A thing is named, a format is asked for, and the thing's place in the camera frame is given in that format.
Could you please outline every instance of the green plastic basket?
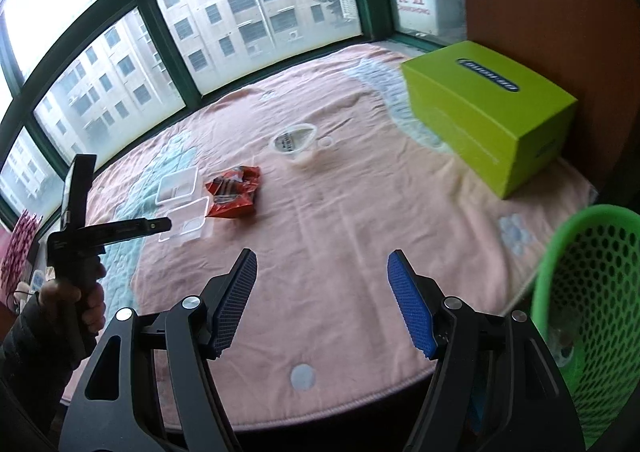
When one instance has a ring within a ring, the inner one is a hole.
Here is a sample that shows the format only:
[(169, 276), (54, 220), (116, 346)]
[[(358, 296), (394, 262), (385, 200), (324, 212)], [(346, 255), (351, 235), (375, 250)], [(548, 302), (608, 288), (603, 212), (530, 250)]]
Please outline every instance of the green plastic basket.
[(531, 317), (560, 367), (590, 447), (640, 380), (640, 215), (585, 209), (554, 235)]

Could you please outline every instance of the white polka dot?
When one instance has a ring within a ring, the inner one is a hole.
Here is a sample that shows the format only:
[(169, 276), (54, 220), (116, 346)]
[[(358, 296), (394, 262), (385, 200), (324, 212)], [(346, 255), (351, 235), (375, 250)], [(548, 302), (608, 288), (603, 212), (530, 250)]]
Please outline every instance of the white polka dot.
[(309, 390), (316, 384), (316, 371), (307, 364), (295, 366), (291, 371), (291, 385), (296, 390)]

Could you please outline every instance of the human hand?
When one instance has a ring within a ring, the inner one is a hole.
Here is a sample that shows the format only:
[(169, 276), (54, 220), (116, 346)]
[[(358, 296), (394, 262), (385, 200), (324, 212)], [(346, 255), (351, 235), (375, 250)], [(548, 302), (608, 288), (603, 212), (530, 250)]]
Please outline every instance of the human hand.
[[(98, 260), (95, 268), (96, 278), (103, 278), (106, 274), (104, 266)], [(60, 322), (60, 303), (75, 304), (81, 296), (81, 291), (71, 282), (53, 279), (43, 284), (38, 295), (38, 304), (44, 310), (47, 319), (57, 325)], [(94, 288), (86, 295), (85, 302), (87, 309), (82, 313), (82, 322), (90, 333), (97, 333), (105, 325), (106, 310), (104, 291), (99, 283), (96, 282)]]

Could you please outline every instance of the blue gripper pad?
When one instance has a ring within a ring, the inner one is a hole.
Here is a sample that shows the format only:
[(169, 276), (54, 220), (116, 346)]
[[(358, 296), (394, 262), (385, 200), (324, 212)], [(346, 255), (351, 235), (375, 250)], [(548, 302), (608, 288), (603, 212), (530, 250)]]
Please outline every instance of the blue gripper pad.
[(386, 277), (396, 296), (396, 302), (409, 330), (414, 346), (431, 359), (436, 352), (433, 338), (433, 317), (415, 287), (408, 270), (398, 255), (392, 253), (386, 262)]

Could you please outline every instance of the container label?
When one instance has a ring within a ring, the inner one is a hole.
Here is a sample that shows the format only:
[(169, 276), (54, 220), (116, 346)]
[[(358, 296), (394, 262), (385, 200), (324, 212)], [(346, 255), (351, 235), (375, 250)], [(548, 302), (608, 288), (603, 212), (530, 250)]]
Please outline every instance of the container label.
[(472, 70), (480, 74), (480, 76), (484, 76), (490, 82), (494, 82), (496, 85), (500, 85), (504, 90), (508, 90), (509, 92), (519, 92), (520, 88), (515, 83), (503, 78), (497, 72), (493, 72), (492, 70), (487, 69), (480, 64), (476, 64), (473, 60), (467, 60), (466, 58), (459, 58), (456, 60), (456, 63), (460, 66), (466, 67), (467, 69)]

